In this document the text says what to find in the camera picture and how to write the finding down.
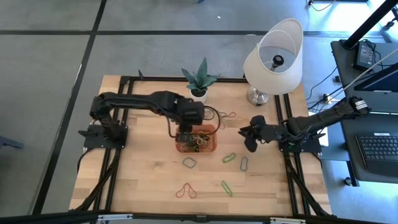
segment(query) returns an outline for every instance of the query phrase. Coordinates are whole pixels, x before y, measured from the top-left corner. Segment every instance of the wooden table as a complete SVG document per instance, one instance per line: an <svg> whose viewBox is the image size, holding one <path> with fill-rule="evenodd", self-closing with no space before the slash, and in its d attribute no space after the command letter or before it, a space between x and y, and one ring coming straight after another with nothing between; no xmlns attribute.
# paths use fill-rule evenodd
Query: wooden table
<svg viewBox="0 0 398 224"><path fill-rule="evenodd" d="M104 76L101 92L117 92L120 76ZM134 94L151 94L168 90L189 97L185 82L134 82ZM292 215L289 188L283 155L278 143L259 144L255 153L249 152L239 128L247 126L255 115L264 115L268 124L277 124L274 98L261 107L246 100L247 83L215 83L209 88L207 105L219 111L234 111L235 118L225 119L225 129L217 132L218 146L211 154L182 154L174 139L167 134L165 117L144 110L129 110L126 147L122 150L111 210L129 213L176 213L208 215ZM293 116L308 116L303 86L290 93ZM236 158L222 163L232 152ZM79 206L98 181L104 149L95 149L81 162L80 171L70 203ZM198 161L193 169L182 165L186 157ZM249 159L247 172L239 169L241 158ZM329 200L319 161L311 154L301 154L306 185L321 206L330 212ZM224 180L233 192L229 197L221 187ZM185 183L197 191L196 198L185 194L175 196ZM101 208L106 198L106 187ZM296 186L298 207L302 200Z"/></svg>

